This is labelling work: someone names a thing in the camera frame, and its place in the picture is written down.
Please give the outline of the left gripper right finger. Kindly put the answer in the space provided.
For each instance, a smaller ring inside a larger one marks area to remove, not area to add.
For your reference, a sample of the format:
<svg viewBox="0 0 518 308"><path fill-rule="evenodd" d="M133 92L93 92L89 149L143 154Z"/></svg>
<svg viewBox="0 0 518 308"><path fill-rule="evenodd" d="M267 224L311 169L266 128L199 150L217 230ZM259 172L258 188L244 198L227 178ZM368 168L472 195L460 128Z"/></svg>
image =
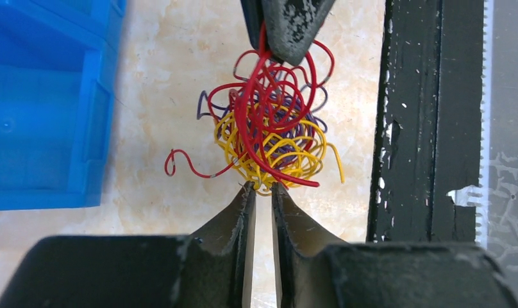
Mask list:
<svg viewBox="0 0 518 308"><path fill-rule="evenodd" d="M473 244L350 244L272 187L280 307L518 307L500 267Z"/></svg>

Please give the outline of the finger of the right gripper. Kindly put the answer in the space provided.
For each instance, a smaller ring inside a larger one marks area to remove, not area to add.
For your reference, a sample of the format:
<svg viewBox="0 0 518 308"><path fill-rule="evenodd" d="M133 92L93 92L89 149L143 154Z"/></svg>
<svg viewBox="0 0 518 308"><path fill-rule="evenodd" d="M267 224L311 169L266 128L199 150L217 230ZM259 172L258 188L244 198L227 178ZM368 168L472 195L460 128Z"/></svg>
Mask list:
<svg viewBox="0 0 518 308"><path fill-rule="evenodd" d="M261 31L264 24L262 0L240 0L240 4L244 14L251 47L255 50L259 50L260 40L263 39L263 47L267 49L268 43L266 33L262 34Z"/></svg>
<svg viewBox="0 0 518 308"><path fill-rule="evenodd" d="M335 3L334 0L262 1L267 41L275 58L301 63Z"/></svg>

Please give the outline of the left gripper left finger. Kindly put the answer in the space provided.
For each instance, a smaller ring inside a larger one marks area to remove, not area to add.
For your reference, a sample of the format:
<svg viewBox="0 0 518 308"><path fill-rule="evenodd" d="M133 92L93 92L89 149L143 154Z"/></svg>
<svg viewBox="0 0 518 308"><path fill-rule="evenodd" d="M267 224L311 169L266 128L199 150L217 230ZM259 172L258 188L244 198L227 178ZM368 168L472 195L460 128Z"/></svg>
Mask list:
<svg viewBox="0 0 518 308"><path fill-rule="evenodd" d="M0 307L249 307L256 193L189 235L58 235L38 241Z"/></svg>

